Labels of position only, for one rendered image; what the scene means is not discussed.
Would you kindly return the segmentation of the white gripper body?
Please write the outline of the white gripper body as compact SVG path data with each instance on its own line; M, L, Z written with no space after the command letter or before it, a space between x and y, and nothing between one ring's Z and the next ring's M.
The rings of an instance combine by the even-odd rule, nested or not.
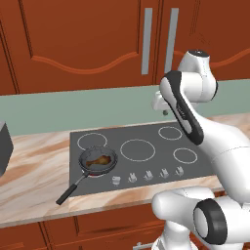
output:
M154 110L169 110L170 106L167 104L167 102L163 99L161 93L159 91L156 91L154 94L154 97L151 102L151 106Z

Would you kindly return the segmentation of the red-brown base cupboard door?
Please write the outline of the red-brown base cupboard door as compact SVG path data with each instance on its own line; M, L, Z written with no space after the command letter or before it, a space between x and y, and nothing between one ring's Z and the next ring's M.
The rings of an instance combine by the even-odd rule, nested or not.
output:
M0 250L47 250L38 224L0 229Z

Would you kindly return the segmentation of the dark grey hob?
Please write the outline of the dark grey hob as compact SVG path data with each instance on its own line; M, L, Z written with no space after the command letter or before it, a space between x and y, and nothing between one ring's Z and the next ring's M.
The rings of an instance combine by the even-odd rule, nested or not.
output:
M118 156L118 162L111 172L102 177L83 179L73 193L75 196L202 178L214 174L206 155L189 141L176 122L72 132L69 145L69 181L72 184L82 175L78 157L90 146L113 149ZM182 176L176 175L178 166L184 169ZM169 173L166 179L160 176L163 168ZM150 181L145 179L146 171L152 173L153 178ZM131 173L137 177L134 183L128 180ZM113 176L121 178L118 186L112 183Z

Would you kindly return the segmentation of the narrow red-brown cupboard door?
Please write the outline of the narrow red-brown cupboard door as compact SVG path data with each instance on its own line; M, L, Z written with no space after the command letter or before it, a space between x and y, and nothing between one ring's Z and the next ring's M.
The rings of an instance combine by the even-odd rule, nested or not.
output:
M4 50L4 41L0 32L0 96L14 95L15 93L16 90L12 81L6 53Z

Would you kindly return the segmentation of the red-brown drawer front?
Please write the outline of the red-brown drawer front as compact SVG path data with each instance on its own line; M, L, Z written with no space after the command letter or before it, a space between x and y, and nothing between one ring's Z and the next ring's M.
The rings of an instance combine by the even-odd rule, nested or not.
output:
M149 204L50 220L44 223L55 244L162 227Z
M56 244L53 250L133 250L138 242L152 243L163 231L162 226L96 237L88 240Z

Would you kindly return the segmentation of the dark grey box appliance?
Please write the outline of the dark grey box appliance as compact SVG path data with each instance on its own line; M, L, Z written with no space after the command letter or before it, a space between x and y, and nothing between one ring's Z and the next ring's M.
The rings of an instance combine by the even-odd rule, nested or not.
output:
M0 177L6 172L14 146L4 121L0 121Z

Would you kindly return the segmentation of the brown chicken drumstick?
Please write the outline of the brown chicken drumstick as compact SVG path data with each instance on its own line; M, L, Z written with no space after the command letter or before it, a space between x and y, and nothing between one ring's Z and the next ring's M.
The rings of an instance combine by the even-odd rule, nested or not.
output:
M102 156L100 156L99 158L97 158L95 160L87 161L86 165L87 166L91 166L93 164L106 165L110 161L111 161L111 157L110 156L102 155Z

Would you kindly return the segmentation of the black frying pan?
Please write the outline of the black frying pan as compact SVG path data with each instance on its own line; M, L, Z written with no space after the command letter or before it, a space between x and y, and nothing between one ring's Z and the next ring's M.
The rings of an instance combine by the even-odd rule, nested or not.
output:
M78 164L81 168L81 177L73 183L56 201L62 205L69 196L77 189L80 182L89 176L102 176L114 169L118 162L116 152L105 146L91 146L84 150L78 157Z

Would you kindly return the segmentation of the wide red-brown cupboard door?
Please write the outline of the wide red-brown cupboard door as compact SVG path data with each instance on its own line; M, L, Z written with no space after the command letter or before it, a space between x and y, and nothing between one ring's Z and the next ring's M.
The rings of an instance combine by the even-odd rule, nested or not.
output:
M152 8L142 75L145 8ZM154 83L159 0L0 0L0 32L18 94Z

